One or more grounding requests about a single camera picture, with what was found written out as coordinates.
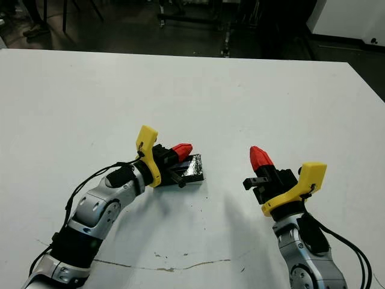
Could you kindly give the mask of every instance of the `white table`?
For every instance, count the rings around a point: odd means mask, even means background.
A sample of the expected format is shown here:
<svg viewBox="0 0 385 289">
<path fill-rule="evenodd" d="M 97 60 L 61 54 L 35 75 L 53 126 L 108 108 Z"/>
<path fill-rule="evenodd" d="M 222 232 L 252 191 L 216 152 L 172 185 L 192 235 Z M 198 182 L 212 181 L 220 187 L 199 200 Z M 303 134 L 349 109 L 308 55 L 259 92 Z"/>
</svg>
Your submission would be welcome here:
<svg viewBox="0 0 385 289">
<path fill-rule="evenodd" d="M 142 124 L 191 142 L 206 179 L 138 197 L 84 288 L 289 288 L 273 220 L 242 186 L 251 145 L 280 169 L 328 164 L 308 210 L 385 282 L 385 104 L 348 64 L 23 50 L 0 63 L 1 288 L 23 284 L 77 184 L 133 159 Z M 358 288 L 356 256 L 328 239 Z"/>
</svg>

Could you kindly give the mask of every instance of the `white wall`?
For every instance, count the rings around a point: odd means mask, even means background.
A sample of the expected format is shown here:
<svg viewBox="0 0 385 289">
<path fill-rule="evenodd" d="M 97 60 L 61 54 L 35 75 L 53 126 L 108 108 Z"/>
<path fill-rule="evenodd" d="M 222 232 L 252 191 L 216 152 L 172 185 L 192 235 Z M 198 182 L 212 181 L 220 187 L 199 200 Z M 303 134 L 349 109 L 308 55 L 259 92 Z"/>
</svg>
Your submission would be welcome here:
<svg viewBox="0 0 385 289">
<path fill-rule="evenodd" d="M 314 34 L 369 41 L 385 45 L 384 0 L 318 0 L 308 27 Z"/>
</svg>

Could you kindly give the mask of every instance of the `person's leg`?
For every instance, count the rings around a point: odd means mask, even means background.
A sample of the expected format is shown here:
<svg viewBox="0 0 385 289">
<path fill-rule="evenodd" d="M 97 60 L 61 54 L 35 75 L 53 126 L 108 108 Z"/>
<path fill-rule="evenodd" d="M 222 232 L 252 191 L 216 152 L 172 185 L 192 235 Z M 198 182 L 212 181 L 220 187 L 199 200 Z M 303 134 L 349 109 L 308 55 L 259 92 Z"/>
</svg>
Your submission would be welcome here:
<svg viewBox="0 0 385 289">
<path fill-rule="evenodd" d="M 39 11 L 37 10 L 35 0 L 23 0 L 25 8 L 28 10 L 29 15 L 31 16 L 32 21 L 35 24 L 43 24 L 43 20 L 40 17 Z"/>
<path fill-rule="evenodd" d="M 23 0 L 25 8 L 28 10 L 34 25 L 30 30 L 24 31 L 23 35 L 28 38 L 36 37 L 41 34 L 49 33 L 49 29 L 44 21 L 41 19 L 39 11 L 37 10 L 35 0 Z"/>
</svg>

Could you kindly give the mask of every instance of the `shoe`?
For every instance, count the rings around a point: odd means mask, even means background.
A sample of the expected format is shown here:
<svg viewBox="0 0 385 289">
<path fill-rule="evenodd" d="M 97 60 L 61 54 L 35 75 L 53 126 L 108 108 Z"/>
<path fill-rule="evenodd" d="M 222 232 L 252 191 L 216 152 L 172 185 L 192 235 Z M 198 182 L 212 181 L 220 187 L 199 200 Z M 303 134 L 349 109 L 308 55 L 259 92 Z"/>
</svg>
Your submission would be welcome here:
<svg viewBox="0 0 385 289">
<path fill-rule="evenodd" d="M 49 29 L 46 25 L 35 24 L 30 30 L 24 31 L 23 36 L 33 38 L 46 33 L 49 33 Z"/>
</svg>

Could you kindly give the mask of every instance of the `black cable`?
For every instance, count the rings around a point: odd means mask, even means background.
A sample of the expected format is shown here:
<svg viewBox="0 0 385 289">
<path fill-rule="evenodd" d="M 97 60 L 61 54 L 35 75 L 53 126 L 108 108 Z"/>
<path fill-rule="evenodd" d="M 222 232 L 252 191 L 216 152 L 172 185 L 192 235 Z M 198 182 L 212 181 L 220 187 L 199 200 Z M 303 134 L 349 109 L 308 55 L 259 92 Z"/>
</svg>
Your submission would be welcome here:
<svg viewBox="0 0 385 289">
<path fill-rule="evenodd" d="M 304 208 L 304 213 L 307 214 L 314 222 L 315 224 L 317 224 L 317 226 L 323 230 L 325 233 L 328 233 L 330 235 L 332 235 L 334 238 L 336 238 L 337 240 L 339 240 L 340 242 L 342 242 L 343 244 L 347 245 L 350 249 L 352 249 L 354 251 L 354 253 L 357 254 L 358 258 L 359 258 L 359 261 L 360 261 L 360 266 L 361 266 L 361 271 L 362 271 L 362 281 L 361 281 L 361 289 L 369 289 L 371 284 L 372 284 L 372 266 L 368 260 L 368 258 L 366 257 L 366 255 L 355 245 L 353 244 L 352 242 L 350 242 L 349 240 L 343 238 L 342 236 L 340 236 L 339 234 L 333 232 L 332 230 L 328 229 L 327 227 L 325 227 L 322 223 L 320 223 L 318 220 L 316 220 L 312 215 L 309 214 L 309 212 L 306 210 L 306 207 L 305 207 L 305 199 L 307 199 L 308 197 L 311 197 L 312 194 L 311 192 L 314 190 L 314 188 L 312 187 L 311 191 L 308 192 L 307 194 L 304 194 L 301 196 L 302 198 L 302 203 L 303 203 L 303 208 Z M 365 285 L 365 267 L 363 265 L 363 262 L 362 262 L 362 259 L 364 260 L 367 268 L 368 268 L 368 281 L 366 283 L 366 286 L 364 287 Z"/>
<path fill-rule="evenodd" d="M 73 191 L 73 193 L 71 194 L 71 197 L 68 199 L 67 201 L 67 205 L 65 207 L 65 210 L 66 210 L 66 215 L 64 217 L 64 223 L 60 229 L 60 231 L 62 231 L 68 221 L 69 221 L 69 218 L 70 218 L 70 215 L 71 215 L 71 209 L 72 209 L 72 203 L 73 203 L 73 198 L 81 191 L 81 189 L 86 185 L 86 183 L 88 183 L 91 179 L 95 178 L 96 176 L 100 176 L 102 174 L 104 174 L 105 172 L 107 172 L 109 169 L 112 169 L 114 167 L 124 167 L 124 166 L 128 166 L 136 161 L 139 161 L 143 156 L 144 154 L 141 152 L 141 151 L 138 151 L 138 155 L 139 155 L 139 158 L 133 160 L 133 161 L 129 161 L 127 163 L 123 163 L 123 162 L 117 162 L 113 165 L 110 165 L 110 166 L 107 166 L 107 167 L 104 167 L 103 169 L 100 169 L 98 170 L 96 173 L 93 173 L 91 176 L 89 176 L 87 179 L 85 179 L 83 182 L 81 182 Z M 39 254 L 39 256 L 36 257 L 36 259 L 32 262 L 31 264 L 31 267 L 29 268 L 29 276 L 31 276 L 33 270 L 34 270 L 34 267 L 37 263 L 37 261 L 44 255 L 48 252 L 48 250 L 50 250 L 52 248 L 52 243 L 42 252 Z"/>
<path fill-rule="evenodd" d="M 364 289 L 364 287 L 365 287 L 365 279 L 366 279 L 366 278 L 365 278 L 365 267 L 364 267 L 364 265 L 363 265 L 361 255 L 358 254 L 357 252 L 356 252 L 356 254 L 357 254 L 357 257 L 359 258 L 359 261 L 360 261 L 361 273 L 362 273 L 362 280 L 361 280 L 361 286 L 360 286 L 360 289 Z"/>
</svg>

